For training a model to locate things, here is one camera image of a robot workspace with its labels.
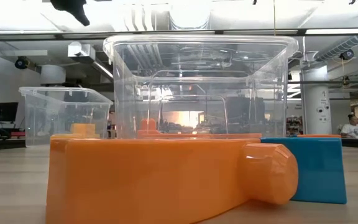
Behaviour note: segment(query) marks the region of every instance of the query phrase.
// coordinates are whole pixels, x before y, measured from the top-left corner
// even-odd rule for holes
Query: blue block
[[[345,204],[346,187],[339,138],[262,138],[283,144],[298,162],[298,190],[292,200]]]

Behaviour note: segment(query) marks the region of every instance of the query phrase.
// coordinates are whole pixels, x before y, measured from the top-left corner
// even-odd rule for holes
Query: office desk
[[[45,223],[48,148],[0,150],[0,224]],[[250,202],[202,224],[358,223],[358,148],[344,147],[347,205]]]

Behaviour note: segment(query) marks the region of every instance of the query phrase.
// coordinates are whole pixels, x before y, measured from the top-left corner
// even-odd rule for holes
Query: person
[[[342,127],[341,136],[343,138],[358,139],[358,118],[353,114],[348,115],[349,124]]]

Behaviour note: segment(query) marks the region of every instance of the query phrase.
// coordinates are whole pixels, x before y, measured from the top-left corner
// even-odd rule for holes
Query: plastic storage container
[[[107,136],[113,102],[87,88],[20,87],[25,97],[25,145],[49,144],[53,134],[69,134],[82,124],[90,138]]]
[[[117,137],[284,136],[288,58],[297,50],[290,37],[109,37]]]

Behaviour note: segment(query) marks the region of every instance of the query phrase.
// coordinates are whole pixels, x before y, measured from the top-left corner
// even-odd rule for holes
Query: table surface
[[[358,148],[343,151],[347,205],[249,202],[201,223],[358,223]],[[48,158],[48,148],[0,150],[0,224],[45,223]]]

